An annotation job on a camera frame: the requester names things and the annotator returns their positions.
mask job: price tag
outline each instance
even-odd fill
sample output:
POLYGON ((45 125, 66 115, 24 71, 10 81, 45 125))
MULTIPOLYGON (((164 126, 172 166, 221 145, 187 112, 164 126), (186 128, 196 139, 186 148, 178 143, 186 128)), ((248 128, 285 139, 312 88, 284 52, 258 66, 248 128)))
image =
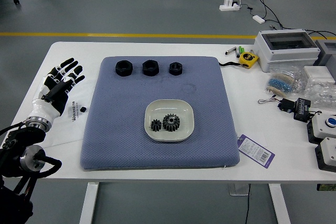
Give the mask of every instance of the price tag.
POLYGON ((241 153, 248 156, 264 168, 268 168, 275 154, 254 142, 245 135, 238 138, 238 149, 241 153))

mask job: black gear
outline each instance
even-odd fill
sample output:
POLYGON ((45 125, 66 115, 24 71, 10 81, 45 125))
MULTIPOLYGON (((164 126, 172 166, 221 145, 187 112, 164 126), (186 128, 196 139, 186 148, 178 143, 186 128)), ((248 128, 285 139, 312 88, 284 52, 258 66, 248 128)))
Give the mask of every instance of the black gear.
POLYGON ((155 132, 159 131, 161 129, 161 122, 158 119, 155 119, 152 121, 151 129, 155 132))
POLYGON ((164 117, 163 128, 167 131, 176 131, 180 127, 180 118, 174 114, 168 114, 164 117))

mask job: yellow tape measure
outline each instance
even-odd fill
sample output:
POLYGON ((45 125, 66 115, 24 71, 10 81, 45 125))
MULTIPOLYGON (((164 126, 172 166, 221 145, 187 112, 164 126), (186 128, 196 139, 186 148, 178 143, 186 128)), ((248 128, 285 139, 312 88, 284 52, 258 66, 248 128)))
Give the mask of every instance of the yellow tape measure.
POLYGON ((246 68, 251 68, 258 59, 259 57, 252 54, 251 52, 243 52, 239 56, 239 63, 246 65, 246 68))

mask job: square plate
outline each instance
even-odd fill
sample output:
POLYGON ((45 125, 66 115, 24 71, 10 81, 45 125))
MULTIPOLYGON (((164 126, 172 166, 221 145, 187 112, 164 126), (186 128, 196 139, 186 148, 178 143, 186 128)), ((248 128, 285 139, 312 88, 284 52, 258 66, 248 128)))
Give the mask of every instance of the square plate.
POLYGON ((194 111, 189 103, 176 99, 160 99, 152 102, 145 112, 145 130, 148 136, 160 142, 179 142, 188 138, 194 131, 194 111), (163 128, 163 118, 168 114, 177 115, 180 118, 180 127, 173 132, 163 128), (160 120, 161 129, 153 131, 153 120, 160 120))

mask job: transparent lid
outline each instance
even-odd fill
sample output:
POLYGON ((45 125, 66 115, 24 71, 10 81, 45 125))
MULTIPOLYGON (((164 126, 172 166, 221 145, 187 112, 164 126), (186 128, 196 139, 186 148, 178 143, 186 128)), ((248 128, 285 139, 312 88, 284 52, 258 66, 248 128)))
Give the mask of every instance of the transparent lid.
POLYGON ((262 34, 271 50, 317 47, 307 33, 262 34))

